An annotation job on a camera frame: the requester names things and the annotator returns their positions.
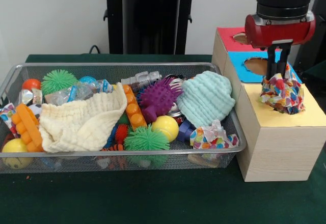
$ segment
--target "green spiky ball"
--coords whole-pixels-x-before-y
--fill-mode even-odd
[[[138,127],[131,131],[124,141],[125,150],[147,151],[147,150],[168,150],[170,148],[168,138],[159,130],[152,131],[152,126]],[[128,161],[143,166],[149,162],[153,167],[162,166],[168,159],[167,155],[136,155],[128,156]]]
[[[52,70],[43,77],[42,91],[44,95],[55,93],[77,82],[77,78],[66,70]]]

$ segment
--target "orange plastic block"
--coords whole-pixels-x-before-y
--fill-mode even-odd
[[[16,125],[16,130],[21,139],[27,145],[29,152],[42,152],[42,137],[37,126],[37,121],[33,112],[23,103],[16,107],[16,113],[11,117]]]
[[[127,97],[126,113],[132,128],[135,130],[137,127],[147,126],[145,118],[137,104],[136,97],[134,96],[131,87],[129,85],[123,85],[123,89]]]

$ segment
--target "blue panel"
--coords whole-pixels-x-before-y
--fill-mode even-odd
[[[280,59],[281,52],[277,51],[275,52],[276,60],[278,61]],[[239,79],[243,83],[261,83],[263,80],[262,75],[256,75],[253,72],[249,71],[245,65],[244,62],[253,57],[262,57],[267,58],[267,52],[229,52],[230,60],[235,67],[235,70],[238,74]],[[295,74],[296,79],[299,83],[302,83],[302,81],[297,76],[296,72],[291,66],[292,72]]]

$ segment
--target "purple plastic piece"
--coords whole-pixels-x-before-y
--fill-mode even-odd
[[[148,86],[140,95],[140,106],[147,123],[156,121],[158,116],[165,116],[182,93],[178,85],[170,86],[173,78],[165,78]]]
[[[179,134],[177,140],[181,142],[190,141],[190,135],[195,130],[195,127],[189,120],[185,119],[179,127]]]

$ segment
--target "red top surface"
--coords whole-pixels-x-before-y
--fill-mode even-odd
[[[235,34],[245,32],[244,27],[222,28],[218,27],[219,35],[223,41],[223,44],[228,52],[259,52],[259,48],[253,48],[251,45],[244,45],[236,42],[233,39]]]

